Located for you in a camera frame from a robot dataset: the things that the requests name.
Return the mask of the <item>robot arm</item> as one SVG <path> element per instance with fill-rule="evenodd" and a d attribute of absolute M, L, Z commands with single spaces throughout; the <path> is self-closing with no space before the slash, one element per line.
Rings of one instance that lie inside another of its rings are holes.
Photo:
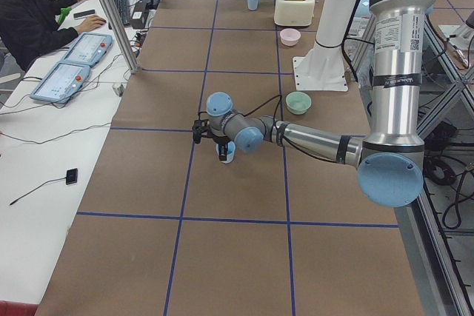
<path fill-rule="evenodd" d="M 245 153 L 262 142 L 291 146 L 313 158 L 356 168 L 361 191 L 382 206 L 412 203 L 424 185 L 424 141 L 419 137 L 424 19 L 435 0 L 369 0 L 375 24 L 370 133 L 357 138 L 278 121 L 251 118 L 223 92 L 210 95 L 206 119 L 193 124 L 193 140 L 210 138 L 221 160 L 229 143 Z M 299 90 L 345 88 L 342 50 L 358 0 L 325 0 L 313 48 L 294 60 Z"/>

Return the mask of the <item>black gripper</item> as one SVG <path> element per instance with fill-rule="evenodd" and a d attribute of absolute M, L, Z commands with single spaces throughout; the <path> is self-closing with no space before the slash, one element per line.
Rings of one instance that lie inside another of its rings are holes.
<path fill-rule="evenodd" d="M 216 135 L 213 133 L 212 127 L 210 126 L 210 121 L 208 119 L 196 119 L 193 122 L 192 132 L 193 142 L 195 144 L 200 144 L 203 138 L 213 139 L 214 142 L 217 143 L 218 159 L 220 161 L 227 160 L 228 137 Z"/>

